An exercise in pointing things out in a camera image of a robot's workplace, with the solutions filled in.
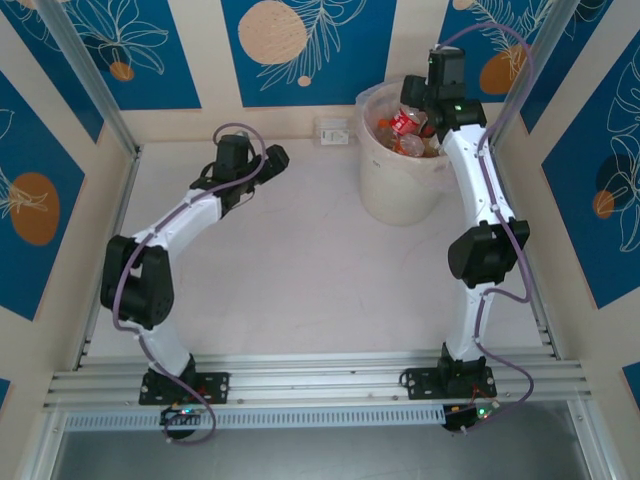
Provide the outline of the clear bottle red label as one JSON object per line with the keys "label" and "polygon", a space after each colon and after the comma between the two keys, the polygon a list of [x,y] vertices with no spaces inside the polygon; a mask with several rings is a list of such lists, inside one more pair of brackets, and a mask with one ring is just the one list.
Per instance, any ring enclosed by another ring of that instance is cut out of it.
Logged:
{"label": "clear bottle red label", "polygon": [[427,120],[425,112],[399,109],[391,118],[389,125],[396,134],[404,136],[420,132]]}

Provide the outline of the clear bottle red cap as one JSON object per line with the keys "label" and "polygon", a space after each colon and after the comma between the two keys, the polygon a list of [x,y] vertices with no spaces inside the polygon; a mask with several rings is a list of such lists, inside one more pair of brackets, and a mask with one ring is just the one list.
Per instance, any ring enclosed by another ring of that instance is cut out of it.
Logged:
{"label": "clear bottle red cap", "polygon": [[424,156],[426,150],[423,140],[414,134],[400,136],[397,142],[396,151],[407,157],[420,158]]}

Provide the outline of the beige plastic bin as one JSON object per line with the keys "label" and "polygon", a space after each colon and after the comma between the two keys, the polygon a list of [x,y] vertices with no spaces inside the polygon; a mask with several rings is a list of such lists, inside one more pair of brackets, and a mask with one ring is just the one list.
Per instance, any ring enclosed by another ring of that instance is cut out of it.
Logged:
{"label": "beige plastic bin", "polygon": [[423,221],[435,208],[441,192],[419,184],[407,173],[390,167],[374,169],[359,143],[359,193],[367,212],[382,223],[409,226]]}

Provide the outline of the small circuit board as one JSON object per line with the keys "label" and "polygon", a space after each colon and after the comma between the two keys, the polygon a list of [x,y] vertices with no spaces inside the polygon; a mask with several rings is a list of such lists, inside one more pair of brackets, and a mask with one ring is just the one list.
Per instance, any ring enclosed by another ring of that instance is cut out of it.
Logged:
{"label": "small circuit board", "polygon": [[201,421],[202,411],[195,408],[178,408],[169,406],[160,413],[159,424],[165,426],[197,426]]}
{"label": "small circuit board", "polygon": [[443,428],[454,434],[467,434],[476,425],[487,420],[499,408],[500,404],[497,402],[480,405],[445,405]]}

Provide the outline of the grey metal front panel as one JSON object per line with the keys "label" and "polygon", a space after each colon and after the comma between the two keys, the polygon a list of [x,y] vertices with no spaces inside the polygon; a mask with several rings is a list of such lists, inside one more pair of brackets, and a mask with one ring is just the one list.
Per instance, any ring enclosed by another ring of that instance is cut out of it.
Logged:
{"label": "grey metal front panel", "polygon": [[574,435],[440,428],[228,430],[203,445],[151,432],[65,435],[52,480],[592,480]]}

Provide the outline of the aluminium frame post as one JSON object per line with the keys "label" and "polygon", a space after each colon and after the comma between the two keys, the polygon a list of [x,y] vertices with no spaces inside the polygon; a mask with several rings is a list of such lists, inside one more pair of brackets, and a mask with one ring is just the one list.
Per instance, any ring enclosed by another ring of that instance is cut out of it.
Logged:
{"label": "aluminium frame post", "polygon": [[570,22],[580,0],[550,0],[549,16],[543,22],[536,40],[525,50],[527,60],[508,93],[496,122],[489,128],[490,150],[495,153],[506,139],[520,109],[553,53],[565,27]]}
{"label": "aluminium frame post", "polygon": [[61,49],[67,63],[98,109],[123,150],[136,159],[139,145],[79,34],[57,0],[33,0],[40,17]]}

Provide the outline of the white wall socket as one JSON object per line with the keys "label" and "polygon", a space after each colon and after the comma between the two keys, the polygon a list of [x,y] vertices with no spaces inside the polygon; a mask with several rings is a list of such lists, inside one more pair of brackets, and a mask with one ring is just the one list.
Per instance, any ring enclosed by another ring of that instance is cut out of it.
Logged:
{"label": "white wall socket", "polygon": [[320,146],[348,145],[351,140],[350,120],[345,117],[317,117],[314,139]]}

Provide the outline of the aluminium table side rail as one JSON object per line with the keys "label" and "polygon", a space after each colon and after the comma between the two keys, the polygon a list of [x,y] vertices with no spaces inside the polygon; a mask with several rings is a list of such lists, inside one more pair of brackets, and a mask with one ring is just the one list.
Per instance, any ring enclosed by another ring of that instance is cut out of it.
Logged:
{"label": "aluminium table side rail", "polygon": [[[119,197],[119,203],[117,205],[117,209],[115,210],[115,217],[112,222],[112,225],[108,229],[107,239],[110,239],[112,236],[118,234],[122,229],[122,225],[124,223],[124,219],[126,216],[129,202],[130,202],[131,194],[132,194],[135,180],[139,170],[141,152],[142,152],[142,149],[139,149],[137,153],[132,157],[132,162],[127,173],[126,181],[124,183],[124,187]],[[83,357],[85,356],[91,344],[93,332],[95,330],[95,325],[99,317],[99,312],[101,308],[100,292],[101,292],[103,264],[104,264],[104,260],[101,260],[99,264],[98,278],[97,278],[97,284],[94,291],[94,296],[92,299],[91,307],[87,314],[83,333],[81,334],[81,337],[80,337],[78,352],[74,360],[74,365],[72,367],[73,370],[77,370],[82,365]]]}
{"label": "aluminium table side rail", "polygon": [[[510,204],[517,218],[526,218],[522,201],[518,198],[517,182],[511,178],[511,167],[508,156],[500,152],[497,147],[492,146],[493,162],[496,167],[498,179],[500,181],[504,196]],[[550,346],[552,356],[562,358],[562,346],[558,347],[558,340],[554,338],[554,328],[549,317],[548,305],[541,295],[538,285],[537,272],[531,263],[531,251],[533,240],[533,227],[531,238],[526,244],[524,251],[524,262],[529,268],[530,301],[521,303],[510,299],[505,295],[495,294],[493,303],[485,322],[485,334],[483,346],[490,351],[524,350],[545,346]],[[504,282],[498,288],[503,289],[514,296],[524,297],[526,294],[526,283],[522,277],[521,268],[516,260],[511,272],[507,273]]]}

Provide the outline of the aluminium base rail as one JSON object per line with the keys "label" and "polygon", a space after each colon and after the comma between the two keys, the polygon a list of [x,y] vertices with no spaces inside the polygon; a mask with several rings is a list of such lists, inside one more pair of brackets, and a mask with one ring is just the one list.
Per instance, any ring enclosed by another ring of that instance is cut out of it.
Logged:
{"label": "aluminium base rail", "polygon": [[[592,389],[577,360],[560,360],[550,346],[506,349],[501,356],[522,373],[493,363],[501,400],[524,394],[532,376],[534,401],[590,398]],[[241,407],[405,404],[400,374],[436,364],[436,350],[288,355],[201,355],[200,371],[230,375],[228,404]],[[44,398],[47,410],[133,409],[146,364],[140,357],[85,358],[75,371],[54,373]]]}

